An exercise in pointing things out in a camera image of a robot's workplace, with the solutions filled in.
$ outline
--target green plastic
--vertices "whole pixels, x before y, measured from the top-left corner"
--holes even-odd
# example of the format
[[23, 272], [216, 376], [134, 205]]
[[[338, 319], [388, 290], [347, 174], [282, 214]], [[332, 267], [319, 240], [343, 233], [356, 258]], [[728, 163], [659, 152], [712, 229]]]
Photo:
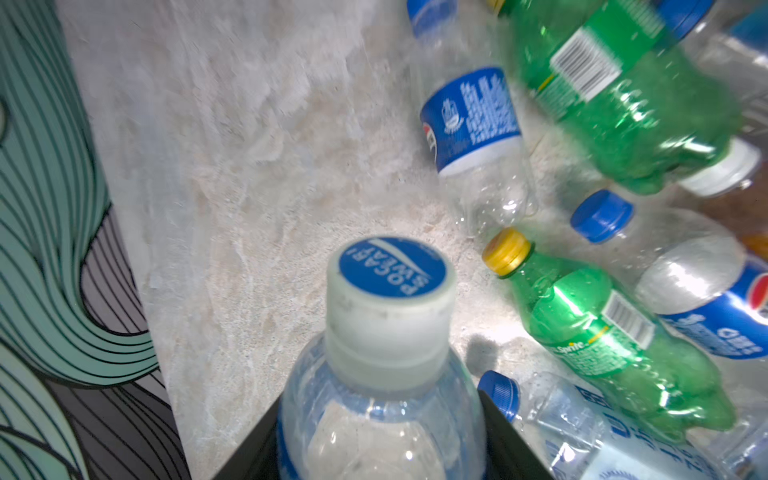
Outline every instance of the green plastic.
[[[649, 433], [680, 443], [691, 427], [733, 427], [736, 412], [717, 367], [695, 346], [670, 336], [655, 315], [603, 270], [548, 257], [534, 247], [516, 271], [502, 278], [528, 333]], [[602, 315], [613, 296], [622, 296], [651, 324], [646, 349]], [[596, 337], [589, 348], [605, 356], [606, 363], [589, 366], [586, 373], [568, 363], [572, 354], [558, 353]]]
[[[645, 7], [639, 0], [506, 0], [500, 15], [511, 17], [516, 38], [508, 39], [509, 51], [541, 106], [587, 147], [603, 174], [637, 194], [655, 194], [727, 155], [740, 107], [666, 29], [642, 28], [627, 16], [629, 8]], [[622, 71], [587, 102], [550, 64], [582, 27], [609, 46]], [[578, 101], [557, 104], [568, 95]]]

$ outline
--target green label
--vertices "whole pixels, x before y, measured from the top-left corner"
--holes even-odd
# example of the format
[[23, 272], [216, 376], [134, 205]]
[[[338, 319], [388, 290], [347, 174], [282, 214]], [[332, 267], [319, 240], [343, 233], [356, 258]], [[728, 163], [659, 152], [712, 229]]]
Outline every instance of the green label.
[[622, 293], [612, 290], [600, 316], [583, 333], [545, 347], [581, 376], [606, 376], [637, 362], [655, 328]]
[[658, 42], [664, 22], [641, 0], [608, 0], [549, 59], [536, 89], [555, 118], [589, 102]]

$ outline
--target blue circular sticker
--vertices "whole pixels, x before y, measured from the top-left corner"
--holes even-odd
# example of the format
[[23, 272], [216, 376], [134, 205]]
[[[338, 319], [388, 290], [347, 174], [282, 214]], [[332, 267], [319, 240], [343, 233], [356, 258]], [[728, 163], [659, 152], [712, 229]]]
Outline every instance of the blue circular sticker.
[[423, 243], [397, 237], [359, 241], [339, 258], [344, 278], [380, 296], [411, 297], [432, 292], [448, 269], [440, 255]]

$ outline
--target plastic bottle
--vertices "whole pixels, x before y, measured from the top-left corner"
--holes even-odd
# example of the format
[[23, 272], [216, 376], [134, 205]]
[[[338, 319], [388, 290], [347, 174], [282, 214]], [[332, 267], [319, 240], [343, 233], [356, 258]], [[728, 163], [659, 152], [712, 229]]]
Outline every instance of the plastic bottle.
[[604, 270], [535, 250], [507, 228], [483, 260], [510, 287], [523, 327], [657, 438], [679, 443], [691, 426], [727, 430], [733, 405], [717, 367], [671, 337]]
[[692, 443], [729, 474], [728, 478], [766, 480], [768, 478], [768, 409], [745, 410], [737, 425], [728, 432], [705, 431]]
[[413, 96], [444, 195], [469, 237], [536, 212], [503, 70], [470, 48], [456, 0], [408, 0]]
[[551, 373], [519, 386], [494, 371], [488, 393], [554, 478], [561, 480], [717, 480], [722, 475], [693, 447], [648, 435], [600, 394]]
[[[764, 0], [657, 0], [680, 45], [705, 73], [741, 101], [741, 135], [768, 152], [768, 4]], [[707, 199], [707, 216], [733, 231], [768, 260], [768, 164], [752, 181]]]
[[755, 171], [760, 150], [735, 136], [738, 103], [690, 63], [646, 2], [490, 3], [512, 18], [524, 84], [607, 177], [643, 195], [680, 181], [710, 196]]
[[328, 265], [326, 329], [280, 401], [282, 480], [479, 480], [485, 421], [449, 346], [450, 262], [423, 243], [357, 240]]
[[[708, 352], [744, 360], [768, 355], [768, 263], [725, 227], [690, 210], [636, 212], [608, 190], [585, 200], [571, 225], [604, 243], [609, 271]], [[756, 362], [761, 375], [748, 379], [752, 384], [768, 379], [768, 364]]]

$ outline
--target white bottle cap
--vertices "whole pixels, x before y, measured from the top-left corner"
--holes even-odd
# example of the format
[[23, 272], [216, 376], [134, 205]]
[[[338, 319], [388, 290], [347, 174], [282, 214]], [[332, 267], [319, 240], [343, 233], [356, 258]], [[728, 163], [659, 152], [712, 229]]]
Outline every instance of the white bottle cap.
[[711, 167], [678, 182], [698, 197], [714, 197], [738, 187], [760, 165], [760, 149], [738, 137], [731, 137], [728, 155]]
[[440, 252], [398, 237], [357, 240], [328, 264], [326, 354], [351, 386], [404, 392], [448, 358], [456, 274]]

